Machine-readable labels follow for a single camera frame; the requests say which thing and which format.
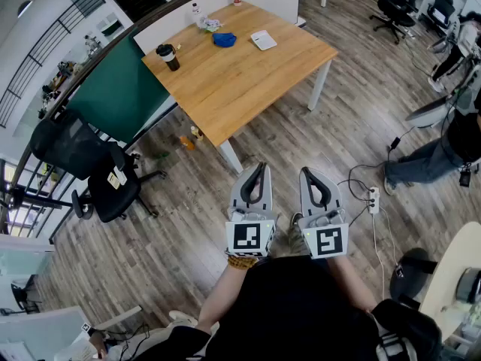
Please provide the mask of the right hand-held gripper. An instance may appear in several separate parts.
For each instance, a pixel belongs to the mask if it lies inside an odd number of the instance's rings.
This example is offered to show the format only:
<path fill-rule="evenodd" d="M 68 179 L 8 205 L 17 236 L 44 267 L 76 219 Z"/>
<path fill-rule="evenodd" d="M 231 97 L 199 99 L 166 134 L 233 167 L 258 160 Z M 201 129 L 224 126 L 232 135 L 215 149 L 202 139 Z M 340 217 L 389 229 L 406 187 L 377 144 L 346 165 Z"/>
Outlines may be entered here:
<path fill-rule="evenodd" d="M 301 188 L 301 236 L 312 259 L 327 259 L 345 255 L 349 224 L 337 184 L 322 172 L 303 167 L 299 176 Z M 327 214 L 313 215 L 316 209 L 337 209 Z"/>

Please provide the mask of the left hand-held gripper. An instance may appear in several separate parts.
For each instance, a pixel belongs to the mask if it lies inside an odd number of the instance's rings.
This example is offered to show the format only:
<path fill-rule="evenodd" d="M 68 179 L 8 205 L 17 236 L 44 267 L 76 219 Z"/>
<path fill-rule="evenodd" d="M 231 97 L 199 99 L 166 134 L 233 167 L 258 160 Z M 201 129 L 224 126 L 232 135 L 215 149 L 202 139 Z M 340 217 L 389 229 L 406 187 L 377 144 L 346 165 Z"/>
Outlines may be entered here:
<path fill-rule="evenodd" d="M 277 214 L 267 208 L 272 208 L 271 170 L 261 162 L 243 170 L 231 189 L 229 220 L 225 223 L 228 255 L 269 255 Z"/>

